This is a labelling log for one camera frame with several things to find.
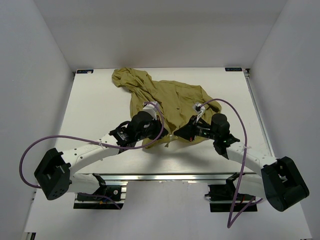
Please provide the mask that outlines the olive green jacket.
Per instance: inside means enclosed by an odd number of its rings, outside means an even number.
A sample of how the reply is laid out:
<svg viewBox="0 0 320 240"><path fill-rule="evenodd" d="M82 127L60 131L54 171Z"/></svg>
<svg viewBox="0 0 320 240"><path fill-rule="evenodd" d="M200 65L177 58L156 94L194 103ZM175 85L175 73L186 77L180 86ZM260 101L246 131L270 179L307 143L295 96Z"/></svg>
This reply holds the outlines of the olive green jacket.
<svg viewBox="0 0 320 240"><path fill-rule="evenodd" d="M115 69L111 76L113 84L131 93L130 116L133 117L143 108L144 102L158 102L164 116L164 128L168 134L149 147L169 144L173 141L186 143L174 132L186 125L196 114L193 106L212 99L200 85L190 85L174 80L155 81L143 70L134 68Z"/></svg>

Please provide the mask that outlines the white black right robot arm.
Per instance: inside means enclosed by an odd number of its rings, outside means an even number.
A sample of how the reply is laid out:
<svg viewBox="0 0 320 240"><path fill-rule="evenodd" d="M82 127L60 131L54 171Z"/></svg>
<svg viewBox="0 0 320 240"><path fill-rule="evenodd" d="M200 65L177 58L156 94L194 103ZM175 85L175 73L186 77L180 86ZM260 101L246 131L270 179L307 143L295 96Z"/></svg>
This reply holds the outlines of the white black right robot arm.
<svg viewBox="0 0 320 240"><path fill-rule="evenodd" d="M310 191L294 161L285 156L276 158L263 155L245 145L230 133L230 124L224 114L212 116L211 123L192 116L189 122L174 132L187 141L196 137L213 140L215 151L224 158L244 163L253 173L234 173L225 184L226 195L236 200L250 195L267 200L279 212L283 212L310 195Z"/></svg>

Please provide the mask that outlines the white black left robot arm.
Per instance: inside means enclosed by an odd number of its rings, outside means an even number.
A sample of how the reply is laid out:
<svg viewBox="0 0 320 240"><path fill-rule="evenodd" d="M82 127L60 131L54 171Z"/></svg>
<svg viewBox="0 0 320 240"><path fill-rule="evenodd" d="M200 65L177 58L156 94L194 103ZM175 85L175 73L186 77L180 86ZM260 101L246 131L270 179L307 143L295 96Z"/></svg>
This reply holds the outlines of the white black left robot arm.
<svg viewBox="0 0 320 240"><path fill-rule="evenodd" d="M34 176L49 201L67 192L86 193L99 200L106 193L102 178L96 173L79 173L79 170L133 148L141 140L160 140L167 134L159 116L139 111L130 121L121 123L104 135L97 144L88 143L65 151L49 149Z"/></svg>

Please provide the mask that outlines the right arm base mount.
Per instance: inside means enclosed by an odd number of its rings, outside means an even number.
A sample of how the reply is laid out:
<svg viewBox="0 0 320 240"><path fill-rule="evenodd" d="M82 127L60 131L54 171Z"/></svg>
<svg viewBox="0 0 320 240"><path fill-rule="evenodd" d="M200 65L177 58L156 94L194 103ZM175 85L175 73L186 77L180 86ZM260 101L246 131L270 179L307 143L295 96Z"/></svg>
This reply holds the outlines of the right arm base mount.
<svg viewBox="0 0 320 240"><path fill-rule="evenodd" d="M234 174L204 174L202 180L206 180L208 185L208 193L204 197L209 200L211 213L228 213L231 210L233 197L236 190L236 180L239 178L239 173ZM238 213L253 196L240 193L238 191L235 206L233 211ZM257 212L257 205L251 203L244 212Z"/></svg>

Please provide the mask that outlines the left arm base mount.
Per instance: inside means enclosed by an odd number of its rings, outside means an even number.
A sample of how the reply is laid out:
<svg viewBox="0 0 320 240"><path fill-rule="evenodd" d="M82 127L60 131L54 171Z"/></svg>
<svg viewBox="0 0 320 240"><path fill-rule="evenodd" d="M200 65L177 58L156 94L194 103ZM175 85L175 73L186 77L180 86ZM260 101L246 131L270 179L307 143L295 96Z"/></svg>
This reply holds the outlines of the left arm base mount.
<svg viewBox="0 0 320 240"><path fill-rule="evenodd" d="M83 210L121 210L126 187L121 184L106 183L99 175L93 174L99 187L93 193L77 193L73 204L74 209Z"/></svg>

